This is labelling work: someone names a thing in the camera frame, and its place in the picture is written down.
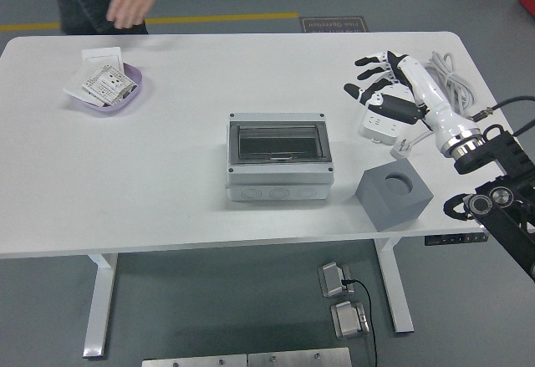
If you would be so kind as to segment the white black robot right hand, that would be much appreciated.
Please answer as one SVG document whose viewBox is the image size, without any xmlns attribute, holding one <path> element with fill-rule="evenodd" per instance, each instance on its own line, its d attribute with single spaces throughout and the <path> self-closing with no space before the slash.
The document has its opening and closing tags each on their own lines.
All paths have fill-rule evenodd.
<svg viewBox="0 0 535 367">
<path fill-rule="evenodd" d="M 344 90 L 369 110 L 408 125 L 423 120 L 445 157 L 458 159 L 482 145 L 476 123 L 453 110 L 437 82 L 415 58 L 387 51 L 354 64 L 359 71 L 357 82 L 347 83 Z"/>
</svg>

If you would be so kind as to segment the person's left hand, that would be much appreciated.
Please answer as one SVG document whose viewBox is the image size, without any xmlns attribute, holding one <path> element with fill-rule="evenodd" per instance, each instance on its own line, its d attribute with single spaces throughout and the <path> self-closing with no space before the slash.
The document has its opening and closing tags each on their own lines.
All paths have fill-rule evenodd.
<svg viewBox="0 0 535 367">
<path fill-rule="evenodd" d="M 155 0 L 111 0 L 106 19 L 117 29 L 133 28 L 145 21 Z"/>
</svg>

